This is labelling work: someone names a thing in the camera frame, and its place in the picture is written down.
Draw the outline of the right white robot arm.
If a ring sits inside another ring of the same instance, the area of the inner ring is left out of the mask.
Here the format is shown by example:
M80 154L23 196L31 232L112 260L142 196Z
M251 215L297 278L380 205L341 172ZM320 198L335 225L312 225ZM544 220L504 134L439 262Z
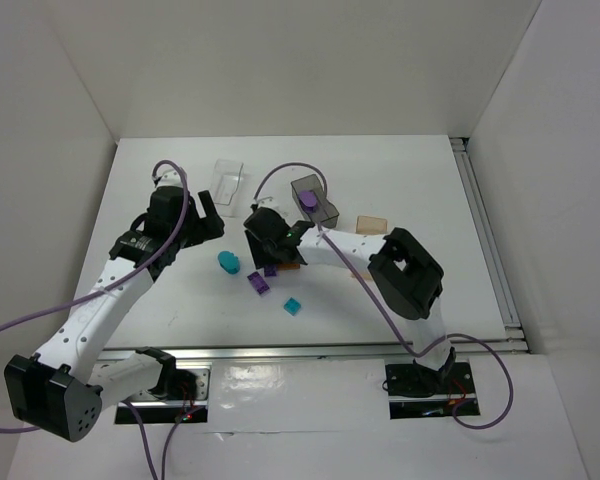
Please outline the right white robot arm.
M258 268L299 264L346 268L356 278L368 273L375 288L367 292L381 314L392 311L412 323L407 350L416 364L434 374L448 373L455 349L441 312L444 271L409 231L364 235L305 220L290 226L273 208L254 204L251 209L244 228Z

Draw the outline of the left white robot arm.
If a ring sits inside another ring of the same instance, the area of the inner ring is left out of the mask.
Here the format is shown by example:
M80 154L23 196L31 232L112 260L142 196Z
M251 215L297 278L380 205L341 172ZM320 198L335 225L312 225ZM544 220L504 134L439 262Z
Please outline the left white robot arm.
M161 161L147 210L114 243L102 273L66 322L28 357L15 355L4 369L14 416L70 442L83 439L101 412L147 391L158 399L194 388L194 375L154 347L100 366L97 360L131 308L186 248L224 234L224 222L207 191L191 197L184 171Z

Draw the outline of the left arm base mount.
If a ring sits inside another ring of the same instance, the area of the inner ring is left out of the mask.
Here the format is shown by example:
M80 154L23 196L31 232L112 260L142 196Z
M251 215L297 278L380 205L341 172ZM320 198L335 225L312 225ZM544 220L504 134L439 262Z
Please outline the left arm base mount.
M164 396L141 391L129 398L139 418L148 425L203 424L208 421L211 369L194 366L179 371Z

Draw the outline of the purple tall lego brick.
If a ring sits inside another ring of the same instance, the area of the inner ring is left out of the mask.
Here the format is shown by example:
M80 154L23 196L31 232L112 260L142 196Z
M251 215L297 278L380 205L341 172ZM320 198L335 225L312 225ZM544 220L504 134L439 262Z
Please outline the purple tall lego brick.
M265 277L275 277L277 275L277 266L276 265L267 265L263 269Z

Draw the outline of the purple oval lego piece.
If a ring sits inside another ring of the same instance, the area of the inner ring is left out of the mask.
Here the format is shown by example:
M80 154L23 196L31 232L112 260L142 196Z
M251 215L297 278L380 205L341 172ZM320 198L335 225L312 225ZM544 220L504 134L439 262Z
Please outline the purple oval lego piece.
M312 190L300 191L297 197L303 211L315 212L319 208L318 198Z

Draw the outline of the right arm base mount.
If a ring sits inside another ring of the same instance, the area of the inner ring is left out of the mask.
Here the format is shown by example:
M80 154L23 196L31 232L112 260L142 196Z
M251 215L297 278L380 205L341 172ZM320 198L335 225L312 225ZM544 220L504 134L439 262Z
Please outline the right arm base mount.
M480 407L468 362L456 363L440 386L426 383L415 364L385 366L382 389L388 395L391 420L479 416Z

